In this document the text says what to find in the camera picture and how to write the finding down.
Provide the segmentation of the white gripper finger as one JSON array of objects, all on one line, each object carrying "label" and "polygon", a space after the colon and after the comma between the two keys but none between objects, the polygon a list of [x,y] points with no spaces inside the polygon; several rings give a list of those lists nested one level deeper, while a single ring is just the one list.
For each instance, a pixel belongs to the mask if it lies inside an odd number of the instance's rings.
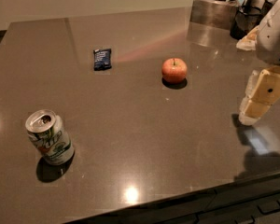
[{"label": "white gripper finger", "polygon": [[245,126],[254,125],[269,109],[268,105],[245,97],[240,104],[239,121]]},{"label": "white gripper finger", "polygon": [[259,71],[258,70],[253,70],[252,74],[250,75],[247,84],[246,84],[246,88],[245,88],[245,95],[247,97],[250,97],[257,82],[259,79]]}]

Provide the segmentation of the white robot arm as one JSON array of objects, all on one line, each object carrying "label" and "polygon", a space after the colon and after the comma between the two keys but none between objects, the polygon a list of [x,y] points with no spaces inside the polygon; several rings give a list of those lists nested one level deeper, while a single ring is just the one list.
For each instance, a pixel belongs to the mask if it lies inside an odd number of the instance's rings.
[{"label": "white robot arm", "polygon": [[256,34],[257,57],[270,67],[254,70],[240,104],[239,121],[255,124],[280,99],[280,0],[277,0],[259,24]]}]

